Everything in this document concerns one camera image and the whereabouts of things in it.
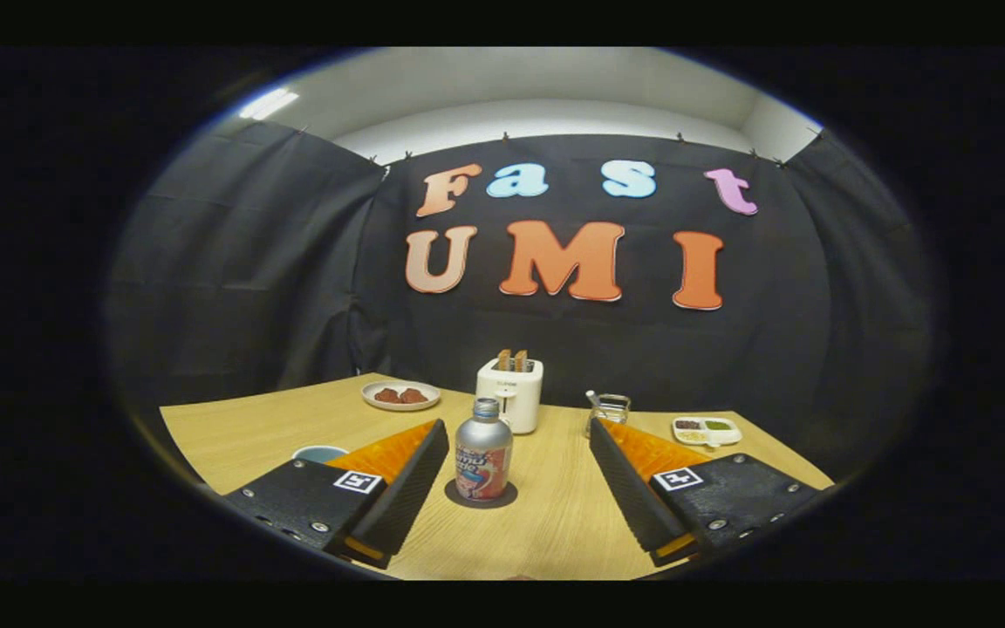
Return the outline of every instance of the letter m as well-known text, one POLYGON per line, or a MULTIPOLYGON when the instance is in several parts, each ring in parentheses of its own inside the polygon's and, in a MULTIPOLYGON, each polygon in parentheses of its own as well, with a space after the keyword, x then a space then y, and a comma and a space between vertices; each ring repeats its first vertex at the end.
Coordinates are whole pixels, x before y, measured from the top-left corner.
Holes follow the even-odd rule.
POLYGON ((533 278, 538 268, 546 290, 557 294, 575 271, 569 294, 586 300, 618 300, 615 285, 615 247, 626 230, 614 222, 589 222, 562 247, 550 226, 541 220, 520 220, 507 227, 514 235, 511 275, 499 283, 504 294, 530 296, 538 292, 533 278))

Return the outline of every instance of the white plate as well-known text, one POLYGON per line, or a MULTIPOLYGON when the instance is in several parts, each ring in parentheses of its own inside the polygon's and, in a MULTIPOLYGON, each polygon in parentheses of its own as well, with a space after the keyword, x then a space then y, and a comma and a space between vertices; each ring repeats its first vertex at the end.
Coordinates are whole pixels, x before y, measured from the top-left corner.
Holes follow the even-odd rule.
POLYGON ((438 388, 414 381, 376 381, 364 386, 362 392, 363 400, 370 403, 370 405, 375 406, 375 408, 382 408, 383 410, 394 410, 396 413, 410 413, 413 410, 424 410, 430 406, 435 406, 436 402, 440 401, 440 390, 438 388), (382 393, 382 389, 384 388, 393 389, 398 394, 405 393, 408 388, 415 388, 421 391, 421 394, 426 397, 426 401, 420 403, 387 403, 385 401, 378 401, 374 396, 382 393))
POLYGON ((739 426, 735 421, 721 417, 676 417, 672 422, 673 438, 680 440, 685 445, 707 445, 722 446, 737 444, 743 438, 743 433, 739 432, 739 426), (678 428, 678 421, 694 421, 697 428, 678 428), (706 421, 721 422, 729 429, 710 429, 706 421))

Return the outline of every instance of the blue cup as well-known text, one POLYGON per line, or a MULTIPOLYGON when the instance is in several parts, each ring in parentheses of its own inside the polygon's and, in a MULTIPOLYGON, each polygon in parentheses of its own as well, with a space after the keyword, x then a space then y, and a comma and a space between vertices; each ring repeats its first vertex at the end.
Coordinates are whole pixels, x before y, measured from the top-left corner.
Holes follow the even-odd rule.
POLYGON ((347 453, 347 449, 340 449, 339 446, 331 445, 312 445, 303 446, 300 449, 295 450, 292 454, 292 459, 294 460, 308 460, 311 462, 328 462, 335 458, 343 456, 347 453))

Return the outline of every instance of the white toaster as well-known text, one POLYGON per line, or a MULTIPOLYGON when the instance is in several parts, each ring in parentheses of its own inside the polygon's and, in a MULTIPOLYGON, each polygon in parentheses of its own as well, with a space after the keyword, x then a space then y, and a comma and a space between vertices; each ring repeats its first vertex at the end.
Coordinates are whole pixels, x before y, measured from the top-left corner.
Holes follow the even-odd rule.
POLYGON ((542 362, 526 361, 526 371, 497 371, 497 363, 495 358, 479 369, 475 398, 497 399, 499 419, 511 426, 511 432, 534 432, 542 405, 542 362))

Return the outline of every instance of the wooden table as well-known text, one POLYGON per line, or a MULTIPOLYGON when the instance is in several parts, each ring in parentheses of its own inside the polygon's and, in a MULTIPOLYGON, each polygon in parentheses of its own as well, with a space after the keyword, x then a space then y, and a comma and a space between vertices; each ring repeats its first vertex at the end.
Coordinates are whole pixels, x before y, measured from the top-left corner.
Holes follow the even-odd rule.
MULTIPOLYGON (((494 509, 454 504, 444 485, 454 477, 455 430, 471 414, 473 394, 443 390, 432 408, 391 413, 363 401, 382 374, 278 393, 161 409, 173 439, 216 492, 231 492, 290 458, 300 446, 335 445, 352 452, 404 429, 444 420, 447 461, 384 573, 406 580, 627 580, 658 570, 631 536, 584 437, 590 407, 542 406, 538 430, 514 439, 510 480, 519 497, 494 509)), ((670 420, 693 413, 634 413, 627 426, 672 440, 670 420)), ((788 446, 737 413, 743 440, 713 457, 750 453, 815 488, 832 480, 788 446)))

